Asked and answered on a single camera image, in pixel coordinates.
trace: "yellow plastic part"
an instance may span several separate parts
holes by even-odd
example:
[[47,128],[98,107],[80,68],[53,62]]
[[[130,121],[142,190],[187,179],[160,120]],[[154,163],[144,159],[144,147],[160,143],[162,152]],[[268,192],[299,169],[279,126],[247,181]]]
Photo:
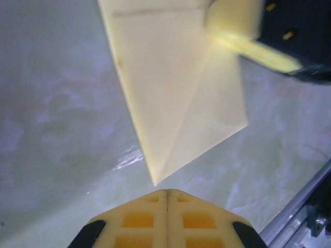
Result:
[[302,68],[297,59],[256,41],[263,6],[263,0],[216,0],[207,14],[207,30],[234,52],[275,71],[289,73]]
[[180,190],[159,190],[94,217],[93,248],[244,248],[233,222],[250,223]]
[[247,125],[237,54],[205,30],[210,0],[99,0],[154,185]]

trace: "black rubber pad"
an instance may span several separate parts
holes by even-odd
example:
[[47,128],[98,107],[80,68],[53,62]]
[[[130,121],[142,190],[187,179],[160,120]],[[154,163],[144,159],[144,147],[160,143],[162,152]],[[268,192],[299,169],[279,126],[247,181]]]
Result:
[[102,232],[105,221],[95,221],[84,226],[68,248],[92,248]]
[[245,248],[268,248],[253,227],[242,222],[232,223]]

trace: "white surface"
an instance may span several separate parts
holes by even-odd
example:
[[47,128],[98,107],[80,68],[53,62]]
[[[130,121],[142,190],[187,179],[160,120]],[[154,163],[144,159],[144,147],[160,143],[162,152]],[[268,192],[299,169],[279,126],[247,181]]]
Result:
[[242,60],[250,125],[153,187],[95,1],[0,2],[0,247],[66,247],[161,188],[262,228],[331,157],[331,87]]

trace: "yellow foam block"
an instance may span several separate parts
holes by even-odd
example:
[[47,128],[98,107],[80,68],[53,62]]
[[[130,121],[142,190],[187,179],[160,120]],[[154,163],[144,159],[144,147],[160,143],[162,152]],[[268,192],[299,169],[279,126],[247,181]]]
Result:
[[216,0],[207,14],[207,30],[234,52],[273,70],[300,69],[297,59],[256,41],[263,8],[263,0]]
[[210,0],[99,0],[154,184],[247,125],[238,59],[205,30]]
[[244,248],[232,224],[251,226],[246,219],[180,190],[156,191],[89,223],[100,220],[106,225],[93,248]]

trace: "black plastic part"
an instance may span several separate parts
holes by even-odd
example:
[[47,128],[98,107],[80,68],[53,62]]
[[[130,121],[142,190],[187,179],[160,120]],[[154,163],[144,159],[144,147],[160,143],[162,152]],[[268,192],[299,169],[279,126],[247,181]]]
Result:
[[105,221],[95,221],[84,226],[71,242],[68,248],[92,248],[102,232]]
[[326,67],[324,65],[303,67],[290,74],[293,74],[296,78],[304,82],[331,85],[331,67]]
[[268,248],[253,227],[242,222],[233,222],[232,226],[245,248]]
[[331,223],[326,225],[325,234],[331,236]]
[[[270,4],[274,8],[268,11]],[[284,39],[288,32],[292,37]],[[267,0],[258,41],[301,62],[302,70],[291,75],[331,84],[330,0]]]

